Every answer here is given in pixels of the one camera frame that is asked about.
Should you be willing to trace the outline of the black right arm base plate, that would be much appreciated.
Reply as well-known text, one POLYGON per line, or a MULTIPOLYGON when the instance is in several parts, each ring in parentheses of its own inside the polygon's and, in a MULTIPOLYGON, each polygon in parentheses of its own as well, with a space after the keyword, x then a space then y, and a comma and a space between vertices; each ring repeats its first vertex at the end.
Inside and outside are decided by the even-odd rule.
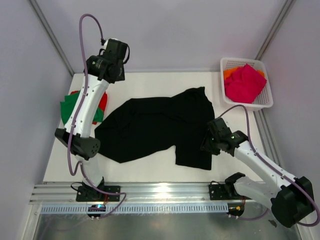
POLYGON ((218 200, 241 200, 242 197, 232 192, 226 187, 225 183, 211 181, 208 185, 209 199, 211 201, 218 200))

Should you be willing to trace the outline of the black t shirt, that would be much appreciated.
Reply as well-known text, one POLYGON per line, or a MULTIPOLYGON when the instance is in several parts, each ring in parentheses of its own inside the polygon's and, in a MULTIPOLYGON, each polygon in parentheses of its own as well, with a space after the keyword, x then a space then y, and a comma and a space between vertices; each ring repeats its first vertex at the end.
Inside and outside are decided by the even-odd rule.
POLYGON ((201 150, 215 116, 205 87, 172 97, 131 98, 95 129, 99 154, 126 163, 175 147, 175 164, 211 170, 212 155, 201 150))

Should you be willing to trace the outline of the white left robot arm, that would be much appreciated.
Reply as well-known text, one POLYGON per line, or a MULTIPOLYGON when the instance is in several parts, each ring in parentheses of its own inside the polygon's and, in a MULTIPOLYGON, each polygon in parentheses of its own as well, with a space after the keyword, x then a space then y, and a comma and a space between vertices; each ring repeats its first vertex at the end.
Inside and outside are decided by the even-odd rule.
POLYGON ((82 186, 94 201, 107 192, 96 158, 101 142, 91 136, 92 122, 109 85, 125 80, 124 65, 129 58, 129 45, 116 38, 103 41, 98 55, 83 57, 84 77, 75 106, 64 127, 54 133, 67 149, 70 174, 75 176, 81 171, 82 186))

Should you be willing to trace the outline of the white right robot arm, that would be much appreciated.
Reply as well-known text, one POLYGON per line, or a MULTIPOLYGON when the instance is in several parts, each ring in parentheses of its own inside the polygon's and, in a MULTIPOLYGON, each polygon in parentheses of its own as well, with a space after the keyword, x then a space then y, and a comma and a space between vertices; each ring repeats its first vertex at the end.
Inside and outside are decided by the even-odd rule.
POLYGON ((219 117, 207 124, 201 149, 213 155, 221 151, 247 165, 261 179, 253 181, 241 172, 224 181, 224 193, 230 199, 247 197, 271 210, 283 226, 290 228, 316 211, 312 183, 288 173, 254 147, 242 131, 232 132, 219 117))

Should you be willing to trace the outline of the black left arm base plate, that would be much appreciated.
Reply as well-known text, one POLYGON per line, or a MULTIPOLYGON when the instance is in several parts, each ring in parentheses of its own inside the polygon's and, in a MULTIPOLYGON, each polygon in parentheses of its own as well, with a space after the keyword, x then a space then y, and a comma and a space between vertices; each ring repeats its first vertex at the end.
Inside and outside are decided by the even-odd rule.
POLYGON ((119 202, 121 187, 118 185, 101 185, 98 187, 101 191, 108 192, 108 194, 101 193, 94 188, 81 185, 77 188, 76 202, 119 202))

